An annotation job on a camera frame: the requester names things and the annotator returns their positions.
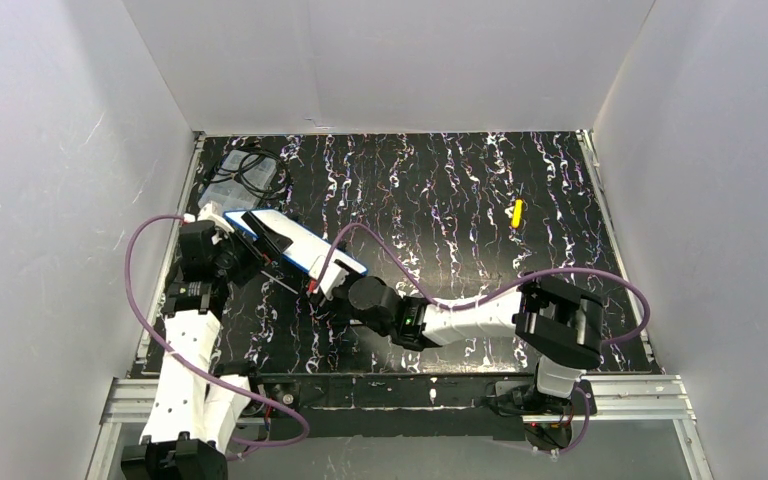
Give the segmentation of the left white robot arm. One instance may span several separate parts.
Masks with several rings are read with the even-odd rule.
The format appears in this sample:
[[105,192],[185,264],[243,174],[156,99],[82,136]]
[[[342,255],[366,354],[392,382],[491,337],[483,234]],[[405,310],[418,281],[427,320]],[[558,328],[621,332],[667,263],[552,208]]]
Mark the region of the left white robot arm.
[[[164,356],[148,420],[138,442],[124,448],[120,468],[128,479],[225,479],[230,461],[298,443],[310,432],[309,422],[291,405],[260,391],[256,367],[210,369],[230,285],[278,260],[306,231],[272,209],[224,215],[204,208],[195,218],[168,218],[180,225],[184,278],[165,294],[162,332],[137,305],[131,268],[124,268],[130,307]],[[238,421],[252,403],[266,416],[282,412],[296,420],[300,434],[287,440],[238,439]]]

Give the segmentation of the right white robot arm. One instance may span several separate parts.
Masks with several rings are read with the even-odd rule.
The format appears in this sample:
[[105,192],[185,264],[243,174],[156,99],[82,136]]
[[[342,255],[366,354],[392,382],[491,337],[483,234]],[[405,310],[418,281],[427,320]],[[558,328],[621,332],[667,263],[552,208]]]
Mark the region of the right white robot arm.
[[479,337],[523,340],[541,357],[531,384],[486,397],[500,416],[570,412],[576,384],[602,362],[602,298],[553,276],[494,297],[442,300],[403,296],[379,277],[341,266],[336,276],[311,279],[307,294],[339,319],[358,321],[406,350]]

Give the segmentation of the blue framed whiteboard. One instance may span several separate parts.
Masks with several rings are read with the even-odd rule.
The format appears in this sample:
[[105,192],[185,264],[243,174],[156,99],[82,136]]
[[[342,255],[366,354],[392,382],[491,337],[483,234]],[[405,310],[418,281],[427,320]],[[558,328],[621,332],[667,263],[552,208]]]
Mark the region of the blue framed whiteboard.
[[[227,211],[223,216],[230,225],[256,238],[257,234],[253,227],[244,220],[245,213],[251,213],[270,230],[291,240],[291,244],[283,252],[283,255],[302,271],[310,273],[311,269],[315,270],[322,266],[322,262],[331,247],[331,244],[325,239],[275,209]],[[368,272],[365,265],[338,249],[332,252],[330,260],[333,264],[339,260],[360,275],[366,275]]]

